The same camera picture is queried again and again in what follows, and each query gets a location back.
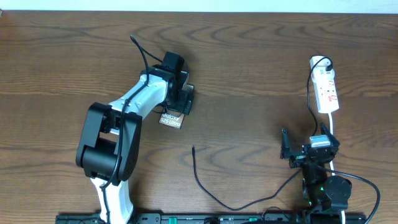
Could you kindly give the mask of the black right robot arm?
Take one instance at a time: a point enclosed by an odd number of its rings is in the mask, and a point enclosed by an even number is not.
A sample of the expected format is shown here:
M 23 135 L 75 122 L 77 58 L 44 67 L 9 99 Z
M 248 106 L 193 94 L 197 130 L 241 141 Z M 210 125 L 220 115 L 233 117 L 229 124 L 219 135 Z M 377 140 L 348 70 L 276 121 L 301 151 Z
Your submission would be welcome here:
M 292 150 L 287 130 L 282 129 L 280 158 L 289 161 L 290 168 L 303 174 L 303 196 L 310 206 L 300 212 L 302 223 L 343 223 L 341 213 L 348 208 L 352 183 L 338 176 L 328 175 L 325 164 L 336 156 L 340 142 L 328 128 L 320 125 L 321 135 L 310 137 L 301 150 Z

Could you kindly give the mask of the Galaxy S25 Ultra smartphone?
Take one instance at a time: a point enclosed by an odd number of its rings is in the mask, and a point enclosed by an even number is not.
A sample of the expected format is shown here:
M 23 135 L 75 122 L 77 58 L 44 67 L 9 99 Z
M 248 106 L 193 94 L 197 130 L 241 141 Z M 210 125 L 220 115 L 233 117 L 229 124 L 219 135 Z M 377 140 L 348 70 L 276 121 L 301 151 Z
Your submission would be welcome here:
M 175 129 L 181 129 L 185 115 L 168 111 L 160 116 L 159 123 Z

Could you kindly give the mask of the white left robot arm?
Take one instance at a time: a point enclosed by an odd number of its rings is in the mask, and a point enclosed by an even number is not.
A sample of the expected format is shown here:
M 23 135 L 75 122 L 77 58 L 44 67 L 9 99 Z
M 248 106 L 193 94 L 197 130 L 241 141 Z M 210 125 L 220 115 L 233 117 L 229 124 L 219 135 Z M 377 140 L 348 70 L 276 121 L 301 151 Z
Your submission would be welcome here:
M 188 115 L 194 86 L 188 71 L 155 65 L 139 81 L 108 104 L 93 103 L 87 111 L 76 152 L 76 165 L 95 185 L 101 223 L 127 223 L 134 212 L 128 180 L 135 169 L 142 122 L 156 107 Z

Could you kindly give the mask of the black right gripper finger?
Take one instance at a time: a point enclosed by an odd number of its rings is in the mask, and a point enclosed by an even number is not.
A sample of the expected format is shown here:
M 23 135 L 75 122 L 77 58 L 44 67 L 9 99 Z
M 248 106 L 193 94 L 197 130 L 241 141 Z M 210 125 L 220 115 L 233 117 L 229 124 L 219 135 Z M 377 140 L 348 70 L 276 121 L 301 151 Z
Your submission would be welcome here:
M 282 153 L 290 152 L 289 137 L 288 137 L 288 134 L 287 134 L 287 130 L 285 128 L 282 129 L 281 152 Z
M 320 124 L 320 130 L 323 135 L 326 135 L 328 137 L 331 145 L 338 145 L 338 140 L 334 137 L 334 135 L 332 135 L 332 133 L 324 123 Z

